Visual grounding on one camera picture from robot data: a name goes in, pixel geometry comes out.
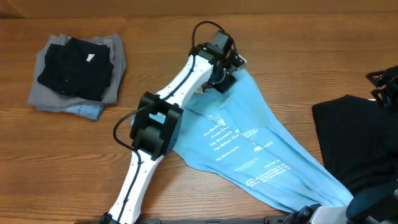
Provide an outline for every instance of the wooden table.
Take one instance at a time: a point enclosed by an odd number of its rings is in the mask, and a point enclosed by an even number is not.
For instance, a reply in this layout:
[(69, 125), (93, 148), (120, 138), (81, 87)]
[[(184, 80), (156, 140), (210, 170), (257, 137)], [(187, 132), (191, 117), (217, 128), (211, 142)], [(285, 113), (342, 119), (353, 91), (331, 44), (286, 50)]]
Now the wooden table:
[[(202, 20), (234, 37), (275, 115), (320, 162), (312, 105), (346, 94), (370, 98), (365, 74), (398, 64), (396, 13), (0, 20), (0, 223), (73, 223), (108, 211), (131, 154), (113, 140), (113, 126), (145, 91), (155, 93), (176, 76)], [(26, 104), (35, 54), (51, 34), (115, 32), (127, 70), (119, 103), (99, 121)], [(201, 27), (197, 42), (214, 33)], [(129, 128), (119, 131), (125, 141)], [(231, 182), (189, 168), (176, 153), (157, 169), (142, 213), (165, 220), (281, 214)]]

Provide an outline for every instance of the blue t-shirt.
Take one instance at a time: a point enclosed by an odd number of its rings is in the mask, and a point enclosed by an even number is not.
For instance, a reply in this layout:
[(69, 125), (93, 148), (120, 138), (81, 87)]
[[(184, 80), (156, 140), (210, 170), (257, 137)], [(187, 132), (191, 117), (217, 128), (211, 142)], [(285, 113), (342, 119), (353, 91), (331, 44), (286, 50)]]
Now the blue t-shirt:
[(250, 74), (234, 76), (225, 94), (210, 89), (192, 96), (174, 151), (188, 166), (216, 173), (286, 212), (349, 204), (350, 192), (277, 120)]

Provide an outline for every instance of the black cloth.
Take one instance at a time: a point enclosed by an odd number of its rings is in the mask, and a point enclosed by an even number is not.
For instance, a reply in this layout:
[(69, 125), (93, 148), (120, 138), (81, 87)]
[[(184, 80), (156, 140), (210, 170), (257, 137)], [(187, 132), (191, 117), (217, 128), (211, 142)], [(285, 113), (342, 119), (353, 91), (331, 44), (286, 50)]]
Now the black cloth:
[[(45, 68), (37, 81), (61, 95), (101, 101), (112, 77), (109, 53), (106, 45), (76, 38), (65, 46), (51, 44), (45, 54)], [(88, 61), (90, 54), (94, 57)]]
[(398, 179), (398, 116), (349, 95), (312, 112), (325, 168), (353, 195)]

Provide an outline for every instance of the gray folded shirt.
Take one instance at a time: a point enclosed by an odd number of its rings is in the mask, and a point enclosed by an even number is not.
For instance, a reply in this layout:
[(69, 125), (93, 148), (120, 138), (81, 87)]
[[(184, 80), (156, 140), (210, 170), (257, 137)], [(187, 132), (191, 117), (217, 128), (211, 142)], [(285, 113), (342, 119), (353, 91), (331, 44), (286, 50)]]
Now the gray folded shirt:
[(76, 104), (92, 105), (116, 103), (118, 98), (118, 88), (126, 69), (126, 57), (124, 55), (123, 42), (119, 34), (113, 34), (106, 37), (93, 37), (92, 39), (85, 40), (94, 44), (105, 44), (111, 49), (109, 58), (111, 63), (114, 65), (112, 79), (110, 86), (104, 92), (103, 100), (101, 102), (86, 100), (79, 97), (63, 96), (52, 91), (50, 88), (43, 86), (37, 81), (37, 77), (43, 72), (45, 67), (44, 57), (50, 44), (65, 45), (69, 39), (69, 37), (63, 34), (61, 34), (60, 37), (51, 35), (50, 40), (47, 42), (44, 49), (37, 53), (34, 81), (27, 103), (34, 106), (53, 107), (71, 106)]

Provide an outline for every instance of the brown wall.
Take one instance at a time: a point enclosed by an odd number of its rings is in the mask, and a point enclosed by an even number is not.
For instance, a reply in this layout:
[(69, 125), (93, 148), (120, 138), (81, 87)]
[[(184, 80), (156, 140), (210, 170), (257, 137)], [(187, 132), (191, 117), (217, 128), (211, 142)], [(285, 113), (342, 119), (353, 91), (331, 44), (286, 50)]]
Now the brown wall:
[(0, 0), (3, 17), (398, 11), (398, 0)]

